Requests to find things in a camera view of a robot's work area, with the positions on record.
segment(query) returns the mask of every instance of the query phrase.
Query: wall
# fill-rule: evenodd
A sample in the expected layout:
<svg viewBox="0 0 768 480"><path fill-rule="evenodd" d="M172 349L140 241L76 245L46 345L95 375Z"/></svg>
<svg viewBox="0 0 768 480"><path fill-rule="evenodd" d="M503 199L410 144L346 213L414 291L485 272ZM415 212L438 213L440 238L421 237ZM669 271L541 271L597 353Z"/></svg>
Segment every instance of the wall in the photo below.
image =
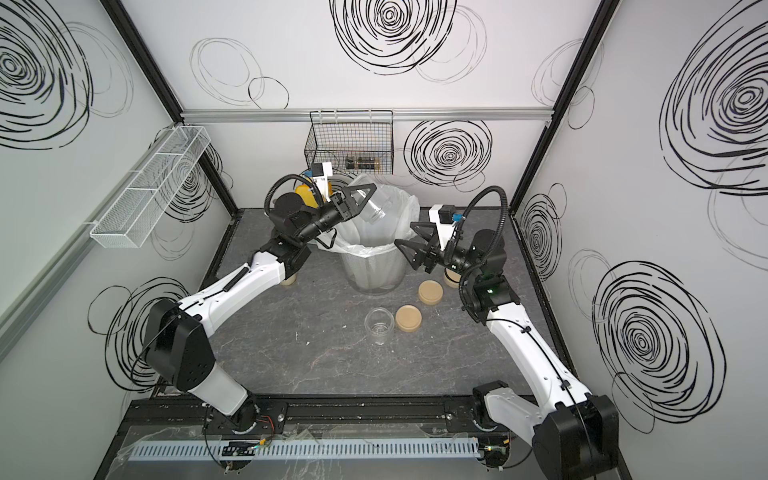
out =
<svg viewBox="0 0 768 480"><path fill-rule="evenodd" d="M2 311L91 220L169 119L95 0L1 0L0 12ZM44 25L31 19L41 15ZM9 38L25 48L9 54ZM51 38L58 41L45 41ZM25 70L34 65L37 77ZM64 75L52 77L45 68ZM25 94L30 85L44 91L54 79L64 89L54 86L46 102ZM19 115L47 123L20 128ZM197 291L228 221L196 170L142 248L96 246L85 257L0 363L3 478L92 478L125 405L138 394L122 388L143 391L155 380L139 363L134 376L141 386L129 382L142 338L126 333L142 331L142 306ZM39 455L32 458L30 448Z"/></svg>
<svg viewBox="0 0 768 480"><path fill-rule="evenodd" d="M764 477L767 19L625 0L592 118L561 127L518 211L636 480Z"/></svg>
<svg viewBox="0 0 768 480"><path fill-rule="evenodd" d="M598 3L125 2L185 110L552 106ZM396 124L394 164L376 179L425 206L466 205L493 184L511 196L542 127ZM240 207L261 207L274 180L306 169L309 129L210 127L226 145ZM431 140L409 142L412 132Z"/></svg>

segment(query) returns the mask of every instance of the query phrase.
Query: wooden lid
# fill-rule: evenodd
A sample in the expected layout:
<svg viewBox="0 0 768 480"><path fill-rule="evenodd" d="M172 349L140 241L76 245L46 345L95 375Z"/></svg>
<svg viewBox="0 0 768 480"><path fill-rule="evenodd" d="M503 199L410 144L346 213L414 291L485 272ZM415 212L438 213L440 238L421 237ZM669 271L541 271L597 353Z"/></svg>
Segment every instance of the wooden lid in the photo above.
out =
<svg viewBox="0 0 768 480"><path fill-rule="evenodd" d="M422 325L422 313L413 305L403 305L395 314L395 323L403 332L415 332Z"/></svg>
<svg viewBox="0 0 768 480"><path fill-rule="evenodd" d="M419 300L425 305L437 305L442 300L442 287L434 280L426 280L419 285Z"/></svg>

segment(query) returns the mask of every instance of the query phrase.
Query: cable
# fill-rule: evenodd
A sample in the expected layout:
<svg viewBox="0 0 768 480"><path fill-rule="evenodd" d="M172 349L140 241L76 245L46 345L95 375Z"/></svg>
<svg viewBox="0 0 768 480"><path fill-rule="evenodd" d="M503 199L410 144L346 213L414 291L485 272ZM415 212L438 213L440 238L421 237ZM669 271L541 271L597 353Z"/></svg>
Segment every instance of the cable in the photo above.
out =
<svg viewBox="0 0 768 480"><path fill-rule="evenodd" d="M538 349L541 350L541 354L544 356L544 358L547 359L547 362L549 362L549 366L552 367L552 370L554 370L554 374L558 376L558 380L560 380L560 384L563 385L563 386L565 385L563 377L560 375L560 370L555 368L554 363L549 358L549 355L547 355L546 350L544 350L544 347L541 346L541 344L538 342L538 340L536 340L536 337L534 337L531 334L530 330L525 331L525 328L523 326L521 326L519 323L514 322L512 320L509 320L509 319L487 319L486 322L507 322L507 323L512 323L512 324L520 327L523 330L523 331L521 331L521 333L527 333L528 336L531 338L531 340L533 340L533 342L536 344ZM594 467L594 453L592 452L592 442L590 441L589 433L587 432L587 423L584 421L584 417L581 415L581 410L578 407L578 403L576 403L576 399L571 394L571 391L568 389L568 387L565 387L564 390L568 394L568 396L571 397L571 401L573 402L574 407L576 408L576 413L578 413L578 417L581 420L581 426L584 428L584 437L586 437L586 439L587 439L587 447L589 448L590 467L593 468ZM592 477L596 480L598 476L597 475L592 475Z"/></svg>
<svg viewBox="0 0 768 480"><path fill-rule="evenodd" d="M502 467L502 470L506 470L507 468L514 468L514 467L519 466L522 462L525 462L526 460L528 460L528 457L531 456L531 453L533 453L533 446L531 446L531 449L528 450L528 453L525 455L525 457L523 457L523 459L520 462L517 462L514 465L508 465L506 467Z"/></svg>
<svg viewBox="0 0 768 480"><path fill-rule="evenodd" d="M280 178L275 184L270 187L269 191L266 192L266 197L264 197L264 213L269 215L270 211L272 210L272 207L270 204L272 203L272 196L277 192L277 189L280 188L281 185L286 183L289 180L298 180L299 182L305 184L310 188L312 191L312 195L315 197L315 201L317 202L317 205L323 205L326 201L323 198L323 195L320 194L320 190L317 188L317 185L311 181L307 180L306 178L302 177L301 175L296 174L287 174L285 177Z"/></svg>
<svg viewBox="0 0 768 480"><path fill-rule="evenodd" d="M499 210L499 218L498 218L498 225L496 226L496 231L493 233L493 238L491 238L491 243L488 245L488 249L483 253L482 257L480 257L480 260L475 264L469 267L468 269L464 270L462 272L462 277L458 280L458 297L462 301L462 305L464 306L464 310L466 310L467 314L471 319L473 319L475 322L479 322L480 318L478 317L477 313L475 313L474 308L472 305L469 304L469 301L466 299L466 291L465 291L465 284L467 282L467 279L469 278L470 273L477 270L483 264L486 260L488 260L488 257L491 256L491 253L493 253L494 250L496 250L496 247L498 246L498 242L502 238L502 231L504 230L504 223L506 221L506 208L507 208L507 194L504 192L504 189L501 187L498 187L496 185L492 185L490 187L485 188L482 192L477 194L475 198L472 199L471 202L469 202L469 205L464 210L464 213L462 214L463 217L466 217L469 215L469 213L472 211L473 208L475 208L475 205L487 194L491 192L496 192L498 194L499 200L501 201L501 209Z"/></svg>
<svg viewBox="0 0 768 480"><path fill-rule="evenodd" d="M208 408L205 410L205 417L203 417L203 441L205 442L205 449L208 451L208 455L210 455L211 460L214 461L216 465L219 465L221 468L223 468L224 471L227 471L228 468L224 464L224 462L219 462L216 460L216 457L214 457L214 454L210 450L210 447L208 446L208 415L210 414L211 406L209 405Z"/></svg>

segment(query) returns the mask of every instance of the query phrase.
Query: table surface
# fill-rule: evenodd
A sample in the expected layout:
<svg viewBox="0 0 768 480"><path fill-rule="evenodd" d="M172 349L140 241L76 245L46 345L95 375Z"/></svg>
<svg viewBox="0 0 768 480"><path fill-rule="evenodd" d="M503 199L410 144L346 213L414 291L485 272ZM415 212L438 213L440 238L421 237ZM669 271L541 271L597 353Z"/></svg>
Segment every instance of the table surface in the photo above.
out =
<svg viewBox="0 0 768 480"><path fill-rule="evenodd" d="M421 220L427 220L422 210ZM462 246L475 231L495 229L498 210L473 210ZM271 222L261 209L245 211L218 276L245 262L269 240ZM512 226L504 229L504 273L541 335L551 335ZM383 296L358 293L344 277L338 253L313 253L292 286L275 286L232 315L210 338L219 363L251 392L329 395L467 395L501 380L519 394L531 389L501 343L461 310L458 292L444 286L442 301L419 301L419 284L442 283L443 269L428 275L408 268L400 286ZM414 333L398 329L386 346L369 345L363 318L383 306L394 314L412 304L422 312Z"/></svg>

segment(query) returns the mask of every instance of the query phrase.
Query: white mesh shelf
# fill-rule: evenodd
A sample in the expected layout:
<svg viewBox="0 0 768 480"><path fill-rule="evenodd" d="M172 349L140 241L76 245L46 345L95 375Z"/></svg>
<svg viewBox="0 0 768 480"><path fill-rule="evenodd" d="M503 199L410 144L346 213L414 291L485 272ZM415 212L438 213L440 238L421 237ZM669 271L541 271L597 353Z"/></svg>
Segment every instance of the white mesh shelf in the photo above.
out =
<svg viewBox="0 0 768 480"><path fill-rule="evenodd" d="M204 127L174 127L96 222L91 238L106 248L141 247L208 144Z"/></svg>

